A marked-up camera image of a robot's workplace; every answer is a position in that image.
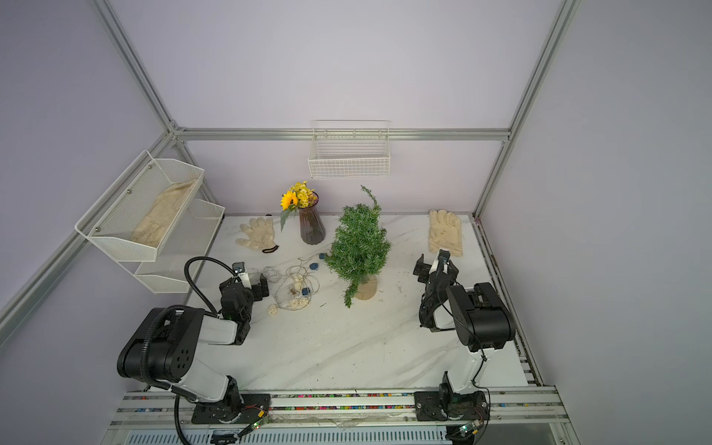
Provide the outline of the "small green christmas tree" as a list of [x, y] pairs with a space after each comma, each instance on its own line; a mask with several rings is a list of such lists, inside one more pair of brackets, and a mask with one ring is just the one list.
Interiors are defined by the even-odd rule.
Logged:
[[347, 308], [352, 307], [359, 286], [384, 268], [392, 247], [387, 230], [380, 224], [382, 208], [378, 200], [364, 185], [361, 191], [372, 203], [343, 208], [335, 239], [326, 255], [330, 271], [349, 284], [343, 295]]

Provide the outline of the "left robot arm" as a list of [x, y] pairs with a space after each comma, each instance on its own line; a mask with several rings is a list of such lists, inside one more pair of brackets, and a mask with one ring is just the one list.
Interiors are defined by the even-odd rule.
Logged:
[[270, 295], [268, 279], [246, 273], [220, 285], [222, 312], [173, 305], [150, 311], [122, 349], [117, 371], [194, 404], [194, 425], [253, 424], [268, 415], [271, 396], [242, 395], [233, 376], [198, 358], [198, 346], [239, 346], [250, 332], [252, 307]]

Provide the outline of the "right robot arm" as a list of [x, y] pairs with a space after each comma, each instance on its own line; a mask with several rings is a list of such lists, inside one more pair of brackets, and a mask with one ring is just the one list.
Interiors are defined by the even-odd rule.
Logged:
[[421, 422], [476, 421], [491, 418], [491, 393], [481, 384], [493, 355], [515, 339], [510, 311], [490, 283], [465, 287], [447, 250], [434, 263], [421, 256], [413, 267], [425, 285], [418, 310], [422, 328], [432, 333], [454, 332], [465, 347], [461, 363], [443, 372], [435, 390], [415, 393], [416, 419]]

